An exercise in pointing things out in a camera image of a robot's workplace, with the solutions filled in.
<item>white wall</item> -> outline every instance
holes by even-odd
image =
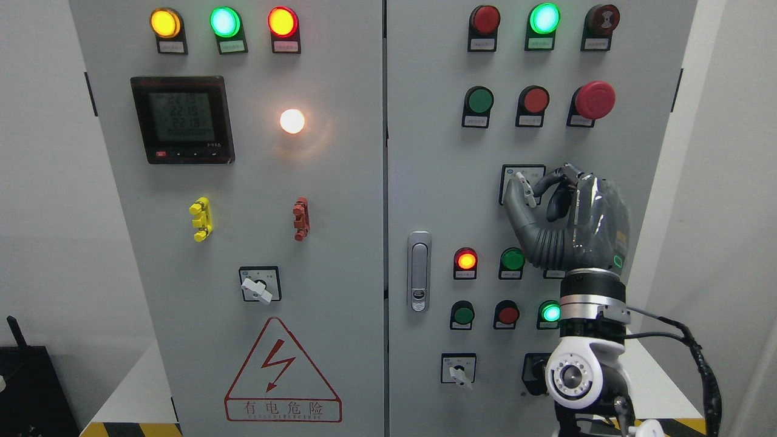
[[[68,2],[0,2],[0,41],[0,316],[49,347],[84,425],[151,320]]]
[[[777,423],[776,19],[774,2],[725,5],[648,301],[705,348],[723,393],[721,435],[733,437],[774,435]],[[699,404],[687,348],[643,344]]]

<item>black cable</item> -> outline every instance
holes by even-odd
[[[691,330],[688,329],[683,323],[676,320],[669,319],[664,316],[658,316],[656,314],[649,313],[644,309],[638,309],[631,306],[627,306],[627,309],[636,313],[643,314],[644,316],[651,317],[660,322],[666,323],[673,327],[678,328],[683,337],[679,337],[669,333],[641,333],[627,335],[625,338],[638,338],[637,335],[643,334],[656,334],[656,335],[644,335],[644,337],[669,337],[675,340],[681,341],[688,346],[691,350],[691,356],[694,362],[696,362],[696,368],[699,371],[699,375],[702,376],[702,399],[704,402],[704,422],[706,423],[707,437],[717,437],[720,432],[720,422],[723,418],[723,398],[720,396],[720,388],[718,387],[718,380],[713,373],[713,369],[709,366],[704,355],[702,354],[702,346],[696,343],[696,339],[693,338]]]

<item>green indicator light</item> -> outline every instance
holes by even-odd
[[[216,35],[232,38],[240,31],[240,17],[234,9],[222,6],[211,12],[211,27]]]
[[[507,270],[520,270],[524,264],[526,260],[520,249],[507,249],[502,253],[502,265]]]
[[[557,322],[561,318],[561,308],[558,303],[546,303],[542,307],[542,319],[547,322]]]
[[[459,308],[453,315],[453,320],[460,325],[469,325],[475,319],[475,313],[469,308]]]
[[[476,89],[469,95],[467,105],[469,105],[469,109],[472,111],[482,114],[491,109],[491,106],[493,105],[493,96],[483,88]]]
[[[545,35],[556,30],[561,21],[561,14],[559,8],[552,3],[542,3],[537,5],[534,10],[531,11],[529,16],[529,24],[531,29],[536,33]]]

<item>yellow black hazard stripe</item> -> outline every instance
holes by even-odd
[[[657,419],[664,429],[667,437],[706,437],[704,419]],[[601,421],[591,426],[591,432],[598,434],[611,434],[614,429],[619,429],[617,424]]]
[[[704,419],[658,419],[667,437],[705,437]],[[611,434],[613,425],[601,421],[591,432]],[[81,437],[182,437],[177,423],[91,423]]]
[[[182,437],[177,423],[90,423],[81,437]]]

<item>gray metal panel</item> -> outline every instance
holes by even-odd
[[[277,4],[247,0],[230,6],[242,15],[249,53],[219,55],[208,24],[216,5],[164,4],[185,22],[189,55],[178,56],[156,52],[148,17],[159,3],[71,2],[183,432],[380,435],[382,5],[289,3],[301,20],[301,55],[271,53],[267,13]],[[236,162],[147,164],[129,83],[137,75],[223,75]],[[308,122],[293,138],[277,126],[288,107]],[[214,233],[195,243],[187,209],[200,196],[211,200]],[[302,243],[291,214],[299,196],[312,224]],[[238,268],[273,265],[283,300],[243,302]],[[227,422],[225,394],[270,316],[286,323],[342,399],[341,423]],[[281,384],[305,388],[304,380],[278,384],[275,393]]]
[[[556,49],[527,52],[526,19],[537,2],[497,2],[497,52],[468,53],[468,18],[478,4],[388,2],[393,435],[550,435],[552,401],[522,396],[520,372],[525,353],[550,352],[557,343],[558,331],[537,331],[535,321],[539,304],[558,297],[559,281],[530,266],[520,281],[497,279],[502,251],[517,246],[497,202],[501,166],[542,163],[551,170],[570,161],[615,180],[631,207],[631,258],[695,9],[692,0],[617,2],[621,22],[611,51],[580,52],[584,17],[595,2],[557,2]],[[566,127],[574,91],[596,79],[615,87],[615,109],[593,129]],[[476,85],[495,95],[490,127],[461,128],[464,95]],[[518,94],[529,85],[550,92],[543,128],[514,126]],[[434,241],[434,296],[424,313],[411,311],[405,299],[406,239],[417,230]],[[474,281],[452,278],[454,252],[463,246],[479,255]],[[463,299],[476,311],[473,329],[449,330],[451,305]],[[521,311],[516,330],[492,328],[503,299]],[[444,352],[477,353],[471,393],[440,384]]]

